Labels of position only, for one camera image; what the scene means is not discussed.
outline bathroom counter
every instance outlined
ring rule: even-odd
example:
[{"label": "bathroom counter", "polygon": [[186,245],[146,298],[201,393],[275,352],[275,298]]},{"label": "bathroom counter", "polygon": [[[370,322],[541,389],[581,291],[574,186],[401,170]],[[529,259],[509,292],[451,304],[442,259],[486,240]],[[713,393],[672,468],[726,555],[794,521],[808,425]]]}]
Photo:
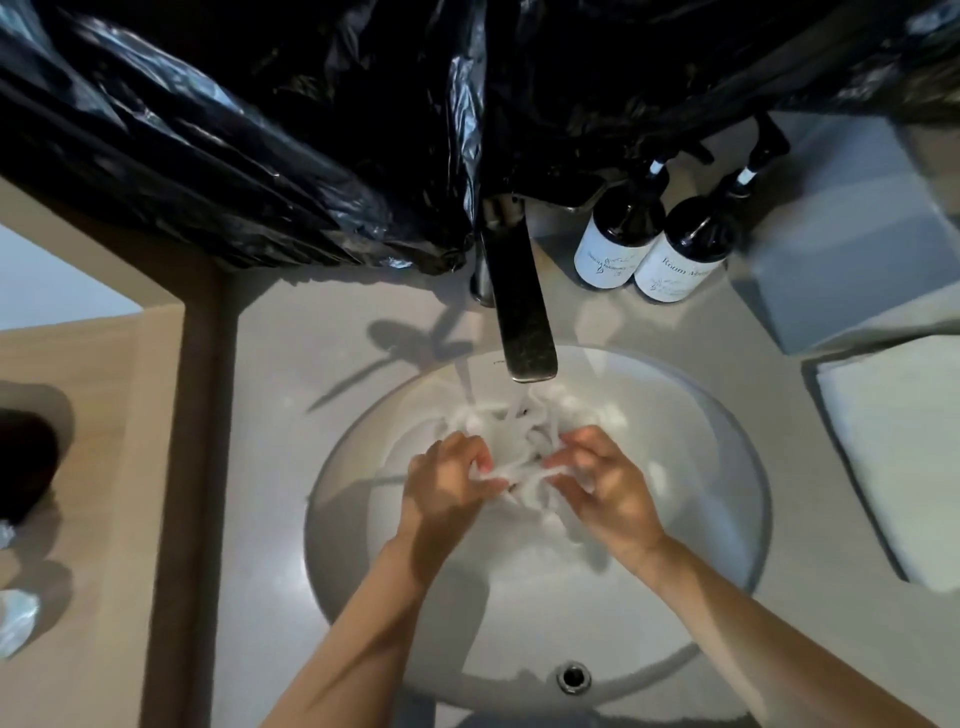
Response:
[{"label": "bathroom counter", "polygon": [[[725,275],[663,306],[633,286],[587,291],[540,249],[537,260],[558,343],[642,353],[677,367],[750,437],[773,504],[756,597],[931,719],[960,724],[958,602],[894,574],[807,391],[804,361],[780,352]],[[303,520],[340,438],[402,382],[499,348],[495,313],[469,298],[467,283],[468,270],[439,279],[318,268],[237,277],[214,728],[256,725],[327,629],[304,569]],[[403,728],[519,725],[423,699],[401,703]],[[684,717],[701,725],[745,713],[698,654],[652,687],[562,725],[604,725],[596,714],[620,718],[617,726]]]}]

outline dark bottle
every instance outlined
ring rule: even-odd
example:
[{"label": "dark bottle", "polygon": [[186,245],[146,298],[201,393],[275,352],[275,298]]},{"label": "dark bottle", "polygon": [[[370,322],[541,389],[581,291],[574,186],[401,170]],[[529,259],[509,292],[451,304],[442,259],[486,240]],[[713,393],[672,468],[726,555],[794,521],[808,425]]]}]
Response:
[{"label": "dark bottle", "polygon": [[681,301],[739,246],[743,228],[736,207],[750,197],[763,167],[790,151],[783,132],[767,114],[756,116],[759,137],[746,167],[727,175],[708,196],[683,200],[670,210],[663,232],[636,270],[634,281],[648,298]]},{"label": "dark bottle", "polygon": [[626,283],[663,230],[666,213],[660,195],[670,181],[666,160],[654,159],[641,174],[607,190],[573,257],[577,274],[596,288]]},{"label": "dark bottle", "polygon": [[17,525],[50,488],[57,436],[37,415],[0,409],[0,522]]}]

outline bottle label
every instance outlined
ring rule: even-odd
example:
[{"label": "bottle label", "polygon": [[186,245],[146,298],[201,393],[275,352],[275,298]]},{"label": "bottle label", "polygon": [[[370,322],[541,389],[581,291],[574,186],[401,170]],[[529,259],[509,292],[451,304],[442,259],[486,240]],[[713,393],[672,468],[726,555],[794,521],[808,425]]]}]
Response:
[{"label": "bottle label", "polygon": [[661,232],[650,247],[650,254],[637,269],[634,281],[643,293],[663,303],[685,299],[723,262],[698,263],[684,257],[673,249],[665,232]]},{"label": "bottle label", "polygon": [[651,247],[647,244],[629,248],[612,243],[597,229],[591,215],[573,257],[573,267],[580,278],[596,288],[616,288],[630,279]]}]

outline white sink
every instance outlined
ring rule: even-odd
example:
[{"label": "white sink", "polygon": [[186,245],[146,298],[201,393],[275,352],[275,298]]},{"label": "white sink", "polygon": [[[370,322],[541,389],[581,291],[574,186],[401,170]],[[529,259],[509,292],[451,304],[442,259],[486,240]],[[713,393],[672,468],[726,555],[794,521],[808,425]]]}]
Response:
[{"label": "white sink", "polygon": [[[565,388],[603,412],[613,438],[647,473],[667,530],[751,590],[769,543],[770,500],[732,415],[657,362],[572,346],[557,354],[560,374],[542,386]],[[345,435],[306,519],[307,571],[329,619],[396,531],[406,453],[429,444],[429,428],[419,425],[468,402],[506,407],[519,387],[502,352],[478,354],[407,382]],[[600,545],[571,542],[552,524],[496,503],[434,583],[405,683],[479,711],[574,710],[640,690],[692,654],[680,622]],[[557,680],[571,661],[592,679],[577,695]]]}]

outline room mist bottle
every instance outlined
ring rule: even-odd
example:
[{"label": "room mist bottle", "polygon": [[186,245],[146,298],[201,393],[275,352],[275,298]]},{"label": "room mist bottle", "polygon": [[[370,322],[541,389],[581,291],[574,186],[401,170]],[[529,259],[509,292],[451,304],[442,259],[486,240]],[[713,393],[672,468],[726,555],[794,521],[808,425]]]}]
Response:
[{"label": "room mist bottle", "polygon": [[658,303],[682,301],[720,266],[743,239],[736,208],[750,197],[756,173],[790,151],[780,128],[765,113],[756,116],[759,137],[746,167],[727,175],[707,195],[670,210],[663,232],[634,275],[636,287]]},{"label": "room mist bottle", "polygon": [[621,286],[649,253],[666,219],[660,195],[670,177],[664,165],[676,154],[656,156],[641,174],[600,198],[573,257],[573,266],[586,283],[594,288]]}]

